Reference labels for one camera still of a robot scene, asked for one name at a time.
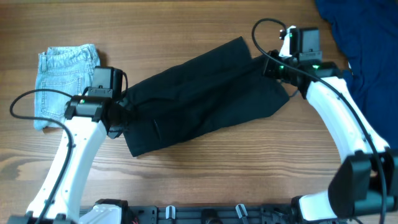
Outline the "black t-shirt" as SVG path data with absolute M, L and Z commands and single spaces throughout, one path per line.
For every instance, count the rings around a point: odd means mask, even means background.
M 132 156 L 272 116 L 289 96 L 263 75 L 264 61 L 238 37 L 130 87 L 123 135 Z

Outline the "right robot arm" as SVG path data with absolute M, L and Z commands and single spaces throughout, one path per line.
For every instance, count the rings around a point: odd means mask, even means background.
M 380 216 L 397 211 L 397 153 L 367 122 L 333 62 L 297 62 L 266 54 L 264 74 L 296 86 L 331 134 L 341 165 L 328 188 L 292 205 L 303 223 Z

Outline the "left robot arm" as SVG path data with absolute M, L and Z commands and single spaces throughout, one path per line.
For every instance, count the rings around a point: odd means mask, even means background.
M 86 214 L 80 203 L 93 159 L 121 117 L 112 98 L 73 96 L 67 103 L 62 140 L 44 183 L 25 215 L 8 223 L 129 223 L 125 200 L 101 199 Z

